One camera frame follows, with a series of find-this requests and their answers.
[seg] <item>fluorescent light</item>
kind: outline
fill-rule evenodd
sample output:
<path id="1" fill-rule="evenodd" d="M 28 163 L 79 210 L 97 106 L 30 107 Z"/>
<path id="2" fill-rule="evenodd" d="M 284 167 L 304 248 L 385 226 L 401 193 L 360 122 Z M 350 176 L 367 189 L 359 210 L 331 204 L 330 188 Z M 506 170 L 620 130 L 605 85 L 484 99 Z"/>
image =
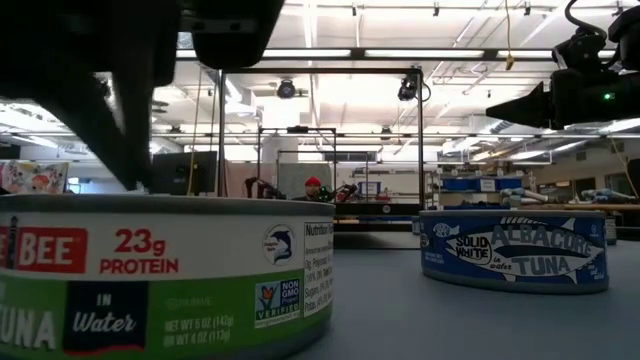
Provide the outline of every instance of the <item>fluorescent light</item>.
<path id="1" fill-rule="evenodd" d="M 0 107 L 0 125 L 12 128 L 24 129 L 28 131 L 61 131 L 62 128 L 56 124 L 39 120 L 31 116 L 21 114 L 11 110 L 6 106 Z"/>
<path id="2" fill-rule="evenodd" d="M 305 58 L 305 57 L 344 57 L 351 56 L 349 49 L 267 49 L 264 51 L 262 58 Z M 196 59 L 198 56 L 195 50 L 177 50 L 176 58 L 178 59 Z"/>
<path id="3" fill-rule="evenodd" d="M 291 58 L 305 58 L 305 57 L 350 57 L 351 50 L 349 49 L 267 49 L 264 51 L 262 57 L 279 58 L 279 57 L 291 57 Z"/>
<path id="4" fill-rule="evenodd" d="M 505 59 L 509 55 L 508 50 L 498 51 L 498 57 Z M 511 56 L 516 58 L 528 57 L 537 59 L 551 59 L 551 51 L 548 50 L 511 50 Z"/>
<path id="5" fill-rule="evenodd" d="M 598 139 L 600 135 L 595 134 L 546 134 L 543 139 Z"/>
<path id="6" fill-rule="evenodd" d="M 26 142 L 30 142 L 32 144 L 36 144 L 36 145 L 52 148 L 52 149 L 57 149 L 58 148 L 58 144 L 54 143 L 51 140 L 47 140 L 45 138 L 41 138 L 41 137 L 38 137 L 38 136 L 29 136 L 29 137 L 12 136 L 12 138 L 14 138 L 16 140 L 26 141 Z"/>
<path id="7" fill-rule="evenodd" d="M 598 55 L 601 58 L 611 58 L 613 57 L 614 53 L 615 53 L 615 50 L 602 50 L 598 53 Z M 508 55 L 509 55 L 508 50 L 498 51 L 498 58 L 500 59 L 506 59 Z M 533 58 L 533 59 L 548 59 L 548 60 L 553 59 L 551 55 L 551 51 L 549 50 L 511 50 L 511 56 L 516 58 L 516 60 L 518 60 L 519 57 Z"/>
<path id="8" fill-rule="evenodd" d="M 574 148 L 574 147 L 576 147 L 578 145 L 582 145 L 584 143 L 585 143 L 584 140 L 583 141 L 576 141 L 576 142 L 569 143 L 569 144 L 566 144 L 566 145 L 562 145 L 562 146 L 560 146 L 558 148 L 555 148 L 555 149 L 553 149 L 553 151 L 554 152 L 556 152 L 556 151 L 558 151 L 558 152 L 559 151 L 566 151 L 566 150 L 572 149 L 572 148 Z"/>
<path id="9" fill-rule="evenodd" d="M 544 154 L 544 151 L 540 151 L 540 150 L 536 150 L 536 151 L 525 151 L 525 152 L 521 152 L 521 153 L 517 153 L 514 155 L 511 155 L 511 157 L 509 157 L 509 159 L 511 160 L 524 160 L 524 159 L 529 159 L 532 157 L 536 157 L 538 155 L 542 155 Z"/>
<path id="10" fill-rule="evenodd" d="M 176 58 L 178 59 L 196 59 L 198 55 L 196 55 L 195 50 L 178 50 L 176 51 Z"/>
<path id="11" fill-rule="evenodd" d="M 541 166 L 541 165 L 551 165 L 550 161 L 514 161 L 513 165 L 524 165 L 524 166 Z"/>
<path id="12" fill-rule="evenodd" d="M 379 49 L 365 50 L 366 57 L 389 57 L 389 58 L 461 58 L 477 59 L 484 55 L 483 50 L 395 50 Z"/>
<path id="13" fill-rule="evenodd" d="M 607 125 L 600 129 L 599 133 L 618 132 L 640 126 L 640 118 L 630 120 L 614 121 L 611 125 Z"/>

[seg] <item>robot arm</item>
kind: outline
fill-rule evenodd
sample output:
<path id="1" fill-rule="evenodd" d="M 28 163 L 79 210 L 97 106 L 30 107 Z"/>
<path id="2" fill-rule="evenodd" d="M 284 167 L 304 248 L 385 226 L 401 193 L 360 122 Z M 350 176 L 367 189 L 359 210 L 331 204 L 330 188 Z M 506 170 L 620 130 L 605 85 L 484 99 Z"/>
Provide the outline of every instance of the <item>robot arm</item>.
<path id="1" fill-rule="evenodd" d="M 155 87 L 173 81 L 177 33 L 192 32 L 198 60 L 206 66 L 252 66 L 262 57 L 284 0 L 180 3 L 189 5 L 181 7 L 177 0 L 3 4 L 0 29 L 12 34 L 4 44 L 12 51 L 0 59 L 0 96 L 38 102 L 126 189 L 138 182 L 150 187 L 151 97 Z M 96 72 L 112 73 L 116 116 Z"/>

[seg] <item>ceiling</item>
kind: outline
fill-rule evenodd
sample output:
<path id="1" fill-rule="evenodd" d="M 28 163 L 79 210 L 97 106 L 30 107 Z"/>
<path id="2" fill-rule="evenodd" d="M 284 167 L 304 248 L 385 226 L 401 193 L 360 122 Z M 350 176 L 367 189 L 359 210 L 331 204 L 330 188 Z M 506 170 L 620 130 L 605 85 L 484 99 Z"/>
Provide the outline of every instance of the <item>ceiling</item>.
<path id="1" fill-rule="evenodd" d="M 509 16 L 504 0 L 440 0 L 434 16 L 434 2 L 424 0 L 287 0 L 271 36 L 269 48 L 499 48 L 551 49 L 568 39 L 575 26 L 564 18 L 567 1 L 511 0 Z M 607 28 L 619 5 L 637 5 L 634 0 L 582 0 L 574 15 Z M 188 34 L 181 34 L 179 49 L 189 50 Z M 271 61 L 256 68 L 402 68 L 420 66 L 429 91 L 423 89 L 423 125 L 426 133 L 481 133 L 497 124 L 484 116 L 486 107 L 523 96 L 539 82 L 548 82 L 557 66 L 551 62 L 518 62 L 510 71 L 503 62 L 482 61 Z M 176 63 L 171 86 L 158 88 L 154 99 L 168 103 L 164 113 L 153 114 L 154 132 L 171 126 L 181 131 L 217 133 L 219 104 L 211 76 L 195 61 Z M 303 96 L 281 100 L 275 89 L 282 78 L 290 78 Z M 273 104 L 295 110 L 300 123 L 334 127 L 346 133 L 379 133 L 388 126 L 394 133 L 417 132 L 417 102 L 399 101 L 401 75 L 294 75 L 230 74 L 227 88 L 235 95 L 226 104 L 226 131 L 255 133 L 266 108 Z M 309 93 L 313 92 L 313 101 Z M 580 130 L 579 126 L 572 131 Z M 505 134 L 535 134 L 543 130 L 511 126 Z M 183 146 L 193 140 L 170 139 Z M 491 148 L 510 146 L 520 151 L 529 141 L 489 144 Z M 209 144 L 209 138 L 196 143 Z M 344 144 L 384 144 L 380 138 L 340 140 Z M 250 144 L 254 139 L 228 141 Z M 429 138 L 427 144 L 442 145 L 447 138 Z M 546 141 L 544 146 L 554 146 Z M 484 151 L 476 146 L 476 153 Z"/>

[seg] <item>blue bin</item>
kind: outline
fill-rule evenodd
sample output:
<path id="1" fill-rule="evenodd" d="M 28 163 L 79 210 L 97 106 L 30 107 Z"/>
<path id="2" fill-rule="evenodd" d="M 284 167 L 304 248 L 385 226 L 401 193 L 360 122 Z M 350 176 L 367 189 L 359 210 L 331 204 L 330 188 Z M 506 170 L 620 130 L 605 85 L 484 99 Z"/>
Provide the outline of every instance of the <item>blue bin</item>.
<path id="1" fill-rule="evenodd" d="M 469 179 L 443 179 L 442 190 L 468 191 L 472 189 L 470 182 Z"/>
<path id="2" fill-rule="evenodd" d="M 498 179 L 496 180 L 496 189 L 518 189 L 522 187 L 522 179 Z"/>

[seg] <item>poster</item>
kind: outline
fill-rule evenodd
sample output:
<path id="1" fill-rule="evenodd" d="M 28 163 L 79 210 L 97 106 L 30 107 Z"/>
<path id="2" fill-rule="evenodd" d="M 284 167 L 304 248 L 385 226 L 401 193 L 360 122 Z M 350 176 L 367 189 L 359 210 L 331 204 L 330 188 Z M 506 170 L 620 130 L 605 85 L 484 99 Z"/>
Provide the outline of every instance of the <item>poster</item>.
<path id="1" fill-rule="evenodd" d="M 0 217 L 0 323 L 12 326 L 0 354 L 204 358 L 300 334 L 331 316 L 333 229 L 323 220 Z M 305 294 L 319 287 L 306 283 L 305 259 L 324 276 L 320 293 Z M 305 312 L 309 302 L 319 306 Z"/>
<path id="2" fill-rule="evenodd" d="M 10 161 L 2 164 L 0 186 L 12 194 L 62 194 L 68 169 L 69 163 Z"/>
<path id="3" fill-rule="evenodd" d="M 425 269 L 509 282 L 608 281 L 602 218 L 425 216 L 421 225 Z"/>

